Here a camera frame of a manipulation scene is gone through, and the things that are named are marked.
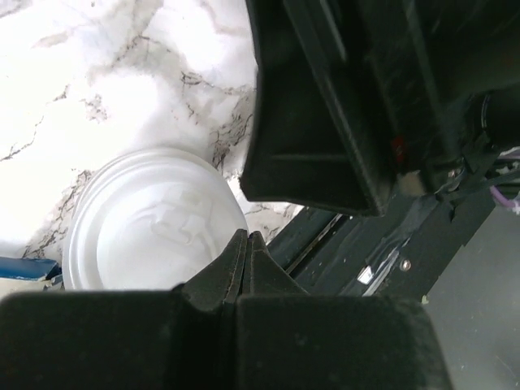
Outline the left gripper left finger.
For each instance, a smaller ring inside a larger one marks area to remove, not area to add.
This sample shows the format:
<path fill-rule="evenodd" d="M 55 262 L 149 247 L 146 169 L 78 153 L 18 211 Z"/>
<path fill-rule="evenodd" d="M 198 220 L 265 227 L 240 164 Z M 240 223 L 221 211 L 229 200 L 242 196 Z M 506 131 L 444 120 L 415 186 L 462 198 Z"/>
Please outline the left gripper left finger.
<path fill-rule="evenodd" d="M 248 235 L 163 291 L 20 292 L 1 301 L 4 389 L 230 389 Z"/>

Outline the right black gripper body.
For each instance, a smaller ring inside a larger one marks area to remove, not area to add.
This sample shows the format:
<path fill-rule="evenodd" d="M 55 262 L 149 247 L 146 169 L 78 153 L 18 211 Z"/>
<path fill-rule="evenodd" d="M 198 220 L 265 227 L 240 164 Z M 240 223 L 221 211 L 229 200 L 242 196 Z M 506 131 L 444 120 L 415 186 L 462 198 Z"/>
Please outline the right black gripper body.
<path fill-rule="evenodd" d="M 393 150 L 389 179 L 437 193 L 464 170 L 462 103 L 519 82 L 516 1 L 287 1 L 333 123 L 356 158 Z"/>

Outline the stack of white lids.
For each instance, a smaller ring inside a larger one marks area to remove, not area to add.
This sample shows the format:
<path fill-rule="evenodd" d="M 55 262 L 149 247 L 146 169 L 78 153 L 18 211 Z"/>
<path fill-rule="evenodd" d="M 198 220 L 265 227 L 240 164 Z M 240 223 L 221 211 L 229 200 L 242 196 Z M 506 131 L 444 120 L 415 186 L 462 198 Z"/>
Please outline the stack of white lids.
<path fill-rule="evenodd" d="M 63 244 L 67 290 L 170 289 L 247 229 L 227 181 L 173 148 L 121 156 L 92 176 Z"/>

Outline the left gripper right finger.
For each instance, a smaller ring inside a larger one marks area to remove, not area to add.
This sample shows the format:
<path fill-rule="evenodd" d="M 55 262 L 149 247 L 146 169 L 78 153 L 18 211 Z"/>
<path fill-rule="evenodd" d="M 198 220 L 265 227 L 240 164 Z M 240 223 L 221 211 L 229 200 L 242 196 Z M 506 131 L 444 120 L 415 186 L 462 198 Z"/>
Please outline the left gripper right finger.
<path fill-rule="evenodd" d="M 240 389 L 450 389 L 431 320 L 417 302 L 318 297 L 249 236 L 237 301 Z"/>

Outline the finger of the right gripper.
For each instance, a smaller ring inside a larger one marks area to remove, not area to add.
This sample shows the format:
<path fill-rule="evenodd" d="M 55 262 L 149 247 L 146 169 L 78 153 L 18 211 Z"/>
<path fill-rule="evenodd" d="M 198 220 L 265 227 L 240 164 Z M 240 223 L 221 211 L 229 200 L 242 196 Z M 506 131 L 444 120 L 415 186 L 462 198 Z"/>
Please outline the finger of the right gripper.
<path fill-rule="evenodd" d="M 249 1 L 258 65 L 240 188 L 252 202 L 383 215 L 389 126 L 355 1 Z"/>

